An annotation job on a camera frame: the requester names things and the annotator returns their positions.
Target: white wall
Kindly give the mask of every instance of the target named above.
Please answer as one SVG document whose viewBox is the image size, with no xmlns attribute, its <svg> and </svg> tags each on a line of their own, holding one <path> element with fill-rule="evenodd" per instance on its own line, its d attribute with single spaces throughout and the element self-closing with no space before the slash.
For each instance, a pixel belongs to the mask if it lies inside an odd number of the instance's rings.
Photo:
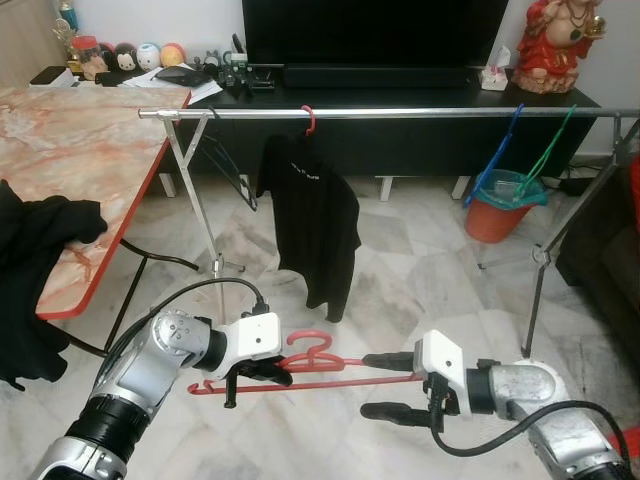
<svg viewBox="0 0 640 480">
<path fill-rule="evenodd" d="M 498 32 L 494 52 L 506 45 L 514 54 L 512 63 L 532 2 L 510 0 Z M 189 60 L 204 57 L 207 49 L 228 50 L 233 33 L 244 38 L 240 0 L 76 0 L 76 11 L 82 31 L 100 41 L 177 42 Z M 577 87 L 603 107 L 638 107 L 640 0 L 604 0 L 598 14 L 607 20 L 608 33 L 581 63 Z M 608 153 L 610 135 L 611 120 L 599 120 L 579 153 Z"/>
</svg>

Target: black t-shirt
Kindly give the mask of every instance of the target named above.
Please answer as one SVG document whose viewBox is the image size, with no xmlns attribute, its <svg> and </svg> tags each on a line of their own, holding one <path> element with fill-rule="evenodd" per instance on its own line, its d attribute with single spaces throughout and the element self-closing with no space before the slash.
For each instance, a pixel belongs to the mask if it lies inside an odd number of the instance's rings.
<svg viewBox="0 0 640 480">
<path fill-rule="evenodd" d="M 280 269 L 300 273 L 307 307 L 329 303 L 327 320 L 339 322 L 347 303 L 360 206 L 351 187 L 313 152 L 311 139 L 269 138 L 257 195 L 271 192 Z"/>
</svg>

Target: tissue box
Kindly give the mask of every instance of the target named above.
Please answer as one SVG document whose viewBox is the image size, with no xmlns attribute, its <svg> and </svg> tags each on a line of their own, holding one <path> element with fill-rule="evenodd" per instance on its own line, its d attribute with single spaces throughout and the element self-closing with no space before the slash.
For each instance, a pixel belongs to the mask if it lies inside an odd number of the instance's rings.
<svg viewBox="0 0 640 480">
<path fill-rule="evenodd" d="M 486 67 L 478 73 L 478 76 L 480 77 L 480 88 L 483 90 L 502 92 L 509 84 L 504 68 Z"/>
</svg>

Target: black cable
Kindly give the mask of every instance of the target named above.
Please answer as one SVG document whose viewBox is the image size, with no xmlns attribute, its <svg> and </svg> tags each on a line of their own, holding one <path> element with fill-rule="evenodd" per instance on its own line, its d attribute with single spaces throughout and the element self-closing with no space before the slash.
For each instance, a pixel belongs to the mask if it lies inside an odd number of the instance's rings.
<svg viewBox="0 0 640 480">
<path fill-rule="evenodd" d="M 520 423 L 518 423 L 518 425 L 516 425 L 510 430 L 507 430 L 502 435 L 494 438 L 493 440 L 488 441 L 487 443 L 484 443 L 482 445 L 479 445 L 473 448 L 462 449 L 462 448 L 450 447 L 449 445 L 444 443 L 442 438 L 440 438 L 440 434 L 437 432 L 437 429 L 432 428 L 431 434 L 433 435 L 433 439 L 435 440 L 436 444 L 442 450 L 447 452 L 449 455 L 453 455 L 456 457 L 475 457 L 477 455 L 482 455 L 484 453 L 495 450 L 496 448 L 507 443 L 509 440 L 513 440 L 514 437 L 520 435 L 521 433 L 524 433 L 529 427 L 531 427 L 531 425 L 536 423 L 542 417 L 545 417 L 550 413 L 557 412 L 558 410 L 565 410 L 567 408 L 586 408 L 589 410 L 595 410 L 600 415 L 602 415 L 604 419 L 607 421 L 607 423 L 609 424 L 609 426 L 611 427 L 611 429 L 613 430 L 613 433 L 615 434 L 616 439 L 618 440 L 618 444 L 620 445 L 620 453 L 621 453 L 622 459 L 624 460 L 626 467 L 629 469 L 629 471 L 631 471 L 631 459 L 629 458 L 629 447 L 627 445 L 627 441 L 624 438 L 624 434 L 622 433 L 622 430 L 616 423 L 616 420 L 615 418 L 613 418 L 613 415 L 611 415 L 611 413 L 609 413 L 608 410 L 598 405 L 597 403 L 593 403 L 593 402 L 585 402 L 582 400 L 567 400 L 564 402 L 552 403 L 551 405 L 542 407 L 537 412 L 532 413 L 527 418 L 525 418 Z M 441 416 L 442 416 L 441 411 L 439 411 L 438 409 L 432 408 L 431 409 L 431 425 L 432 426 L 437 425 L 437 422 L 439 421 L 438 419 Z"/>
<path fill-rule="evenodd" d="M 190 292 L 191 290 L 195 290 L 196 288 L 203 287 L 205 285 L 215 284 L 215 283 L 239 283 L 241 285 L 244 285 L 250 288 L 253 291 L 253 293 L 256 296 L 256 304 L 265 303 L 264 297 L 260 293 L 260 290 L 258 290 L 258 288 L 253 283 L 248 282 L 247 280 L 243 280 L 242 278 L 231 278 L 231 277 L 212 278 L 212 279 L 203 280 L 202 282 L 197 282 L 185 288 L 182 288 L 178 290 L 176 293 L 174 293 L 173 295 L 170 295 L 165 300 L 160 302 L 160 304 L 158 304 L 157 306 L 152 307 L 151 311 L 148 314 L 146 314 L 144 317 L 140 318 L 139 320 L 136 320 L 136 322 L 133 325 L 131 325 L 127 330 L 125 330 L 122 336 L 118 338 L 118 340 L 113 344 L 113 347 L 111 348 L 111 350 L 109 350 L 109 353 L 107 354 L 104 361 L 100 365 L 100 368 L 98 369 L 98 374 L 96 375 L 96 379 L 94 382 L 94 387 L 95 385 L 98 384 L 98 381 L 103 376 L 103 374 L 109 371 L 111 367 L 114 365 L 114 363 L 116 362 L 116 360 L 120 358 L 120 356 L 122 355 L 122 352 L 124 352 L 125 348 L 127 348 L 127 346 L 131 343 L 131 341 L 138 334 L 138 332 L 140 332 L 140 330 L 144 328 L 147 322 L 151 320 L 160 310 L 162 310 L 168 304 L 173 302 L 176 298 L 180 297 L 181 295 L 184 295 L 187 292 Z"/>
</svg>

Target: toy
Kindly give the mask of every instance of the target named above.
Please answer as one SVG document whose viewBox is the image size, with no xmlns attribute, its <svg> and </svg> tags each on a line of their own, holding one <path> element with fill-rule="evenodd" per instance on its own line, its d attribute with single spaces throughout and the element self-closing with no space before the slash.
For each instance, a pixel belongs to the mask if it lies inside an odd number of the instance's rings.
<svg viewBox="0 0 640 480">
<path fill-rule="evenodd" d="M 118 67 L 123 72 L 131 72 L 138 67 L 136 57 L 136 47 L 130 43 L 119 43 L 116 45 Z"/>
<path fill-rule="evenodd" d="M 160 66 L 160 49 L 153 43 L 143 43 L 138 47 L 138 65 L 145 72 Z"/>
<path fill-rule="evenodd" d="M 160 50 L 160 60 L 163 67 L 173 67 L 184 63 L 187 56 L 184 53 L 184 49 L 177 43 L 167 43 L 162 50 Z"/>
<path fill-rule="evenodd" d="M 118 71 L 118 59 L 116 58 L 116 49 L 110 43 L 99 43 L 100 51 L 102 52 L 102 59 L 107 64 L 107 68 L 110 72 Z"/>
<path fill-rule="evenodd" d="M 534 93 L 564 93 L 578 78 L 578 58 L 587 58 L 605 22 L 595 15 L 602 0 L 537 0 L 527 11 L 513 81 Z"/>
</svg>

